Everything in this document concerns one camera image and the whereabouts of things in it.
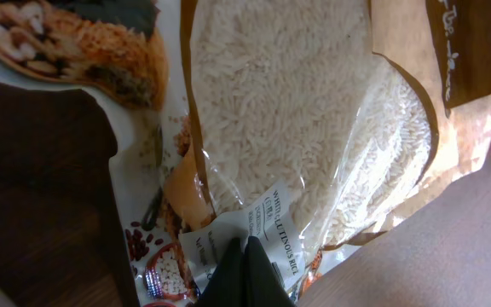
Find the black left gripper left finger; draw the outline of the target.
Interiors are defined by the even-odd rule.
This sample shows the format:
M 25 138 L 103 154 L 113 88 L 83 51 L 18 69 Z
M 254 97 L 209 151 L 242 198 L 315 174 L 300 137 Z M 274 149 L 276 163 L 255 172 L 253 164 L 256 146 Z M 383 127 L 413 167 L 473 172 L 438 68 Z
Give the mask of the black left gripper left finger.
M 240 239 L 229 242 L 207 287 L 195 307 L 240 307 L 242 305 L 242 257 Z

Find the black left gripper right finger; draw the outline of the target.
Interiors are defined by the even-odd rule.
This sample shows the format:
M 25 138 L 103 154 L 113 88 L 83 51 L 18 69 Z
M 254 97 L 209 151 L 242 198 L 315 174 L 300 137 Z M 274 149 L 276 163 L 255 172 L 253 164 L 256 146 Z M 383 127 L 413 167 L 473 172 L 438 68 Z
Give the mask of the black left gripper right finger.
M 244 252 L 243 301 L 246 307 L 294 307 L 274 272 L 261 241 L 249 236 Z

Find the brown glutinous rice bag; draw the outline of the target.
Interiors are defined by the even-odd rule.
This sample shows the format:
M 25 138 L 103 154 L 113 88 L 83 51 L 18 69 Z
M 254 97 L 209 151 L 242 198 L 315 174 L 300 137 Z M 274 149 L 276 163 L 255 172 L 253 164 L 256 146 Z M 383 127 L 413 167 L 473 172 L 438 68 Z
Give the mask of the brown glutinous rice bag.
M 83 90 L 142 306 L 257 237 L 295 304 L 491 143 L 491 1 L 1 1 L 0 82 Z

